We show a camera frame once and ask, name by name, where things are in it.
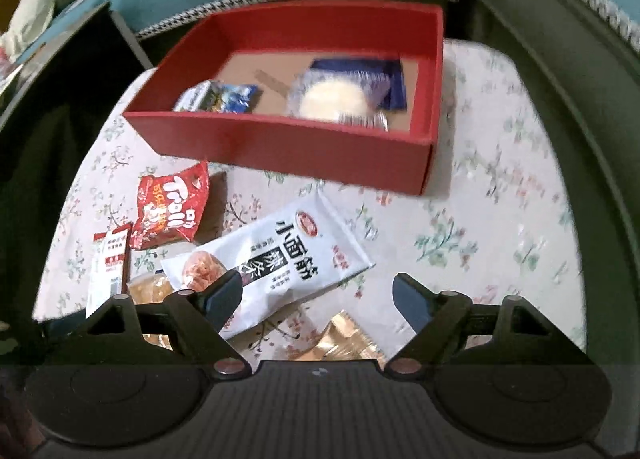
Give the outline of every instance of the silver screw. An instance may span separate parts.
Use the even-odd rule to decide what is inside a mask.
[[[389,365],[391,370],[400,375],[414,375],[420,372],[422,364],[413,358],[398,358]]]
[[[244,371],[244,362],[236,358],[224,358],[214,363],[213,368],[219,374],[231,376]]]

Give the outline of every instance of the red box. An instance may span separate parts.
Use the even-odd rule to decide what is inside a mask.
[[[162,155],[418,195],[438,136],[442,22],[437,6],[383,0],[304,0],[221,12],[172,49],[124,117]],[[181,92],[216,78],[235,56],[255,60],[252,55],[268,53],[273,59],[313,53],[415,60],[413,96],[407,89],[413,102],[408,130],[261,114],[170,112]]]

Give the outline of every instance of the gold foil package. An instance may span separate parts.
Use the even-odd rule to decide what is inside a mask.
[[[324,328],[318,342],[293,358],[297,362],[335,360],[378,360],[386,363],[385,355],[362,328],[345,311],[340,311]]]
[[[162,302],[174,290],[164,273],[146,273],[131,280],[127,284],[127,292],[134,304],[151,304]],[[169,336],[166,334],[144,334],[143,336],[150,344],[171,349]]]

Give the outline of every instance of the white cloth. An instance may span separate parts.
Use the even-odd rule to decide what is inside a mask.
[[[0,48],[14,62],[36,41],[53,19],[56,0],[20,0],[9,22],[9,29],[0,36]]]
[[[58,317],[84,307],[94,233],[136,217],[140,176],[194,162],[159,156],[121,116],[152,71],[116,104],[84,159],[60,214],[34,310]],[[413,336],[392,281],[406,272],[432,291],[476,302],[519,293],[579,346],[585,313],[571,208],[553,149],[513,63],[469,42],[446,41],[438,151],[424,197],[209,163],[228,173],[225,233],[321,187],[375,267],[284,308],[230,340],[254,365],[304,349],[347,311],[391,357]],[[193,247],[132,251],[130,277]]]

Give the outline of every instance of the white snack bag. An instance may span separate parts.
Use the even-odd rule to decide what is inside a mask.
[[[94,254],[85,309],[87,318],[113,295],[122,293],[130,229],[131,224],[125,224],[116,230],[94,235]]]
[[[231,338],[286,304],[374,265],[320,191],[193,251],[162,261],[175,290],[201,291],[228,269],[242,275],[242,301],[220,335]]]

